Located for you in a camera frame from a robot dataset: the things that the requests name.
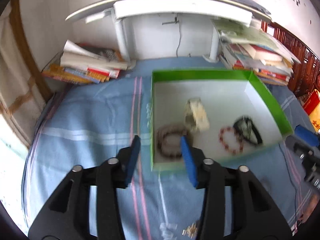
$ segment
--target black cable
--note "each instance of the black cable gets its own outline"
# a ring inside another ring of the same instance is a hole
[[[290,179],[290,182],[291,182],[291,185],[292,187],[294,187],[295,191],[296,191],[296,194],[294,195],[294,211],[295,211],[295,217],[296,217],[296,223],[297,224],[297,204],[296,204],[296,200],[297,200],[297,187],[295,186],[295,184],[293,183],[292,179],[291,179],[291,174],[290,174],[290,171],[289,171],[289,167],[288,167],[288,163],[287,163],[287,159],[285,158],[285,155],[284,155],[284,152],[281,148],[281,145],[279,144],[279,148],[280,148],[280,151],[283,155],[283,158],[284,158],[284,161],[285,161],[285,165],[287,166],[287,171],[288,171],[288,175],[289,175],[289,179]]]

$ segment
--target beige curtain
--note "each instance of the beige curtain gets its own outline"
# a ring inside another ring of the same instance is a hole
[[[45,101],[17,47],[10,12],[8,4],[0,16],[0,113],[22,143],[29,147]]]

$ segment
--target cable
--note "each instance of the cable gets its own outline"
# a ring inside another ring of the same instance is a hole
[[[178,20],[179,22],[179,34],[180,34],[180,38],[179,38],[179,44],[178,44],[178,47],[177,47],[177,50],[176,50],[176,56],[178,57],[178,49],[180,47],[180,43],[181,43],[181,37],[182,37],[182,34],[181,34],[181,20]]]
[[[288,175],[289,175],[289,179],[290,179],[290,183],[292,185],[292,187],[294,187],[295,191],[296,191],[296,194],[294,196],[294,211],[295,211],[295,217],[296,217],[296,222],[295,222],[295,226],[297,225],[297,204],[296,204],[296,200],[297,200],[297,187],[295,186],[295,184],[292,182],[292,178],[291,178],[291,175],[290,175],[290,171],[289,171],[289,167],[288,167],[288,163],[287,163],[287,159],[285,158],[285,155],[284,155],[284,152],[279,144],[279,148],[280,148],[280,151],[283,155],[283,158],[284,158],[284,161],[285,161],[285,165],[287,166],[287,171],[288,171]]]

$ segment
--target bracelet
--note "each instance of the bracelet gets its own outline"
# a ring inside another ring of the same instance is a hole
[[[171,138],[170,142],[169,137],[172,135],[178,136],[178,139],[174,141],[174,138]],[[180,158],[182,156],[180,148],[182,136],[186,136],[189,145],[192,146],[192,135],[183,124],[171,124],[159,128],[157,131],[157,147],[161,155],[167,158]]]
[[[229,147],[229,145],[224,141],[223,134],[226,131],[228,131],[228,132],[233,131],[234,132],[234,135],[236,136],[236,139],[237,139],[237,141],[239,143],[239,150],[231,149]],[[243,143],[242,139],[239,138],[238,133],[236,132],[236,130],[233,127],[228,126],[228,127],[225,127],[225,128],[221,128],[220,133],[219,133],[219,141],[222,143],[222,145],[224,146],[225,150],[227,150],[228,152],[232,153],[233,155],[237,155],[237,154],[240,154],[240,153],[243,152],[244,143]]]

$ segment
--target stack of books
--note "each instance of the stack of books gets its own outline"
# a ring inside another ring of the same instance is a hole
[[[249,69],[267,84],[287,86],[300,61],[271,35],[228,20],[213,20],[220,34],[220,60],[228,69]]]
[[[120,53],[112,49],[78,46],[67,41],[59,60],[49,63],[42,75],[73,84],[90,84],[117,78],[128,68]]]

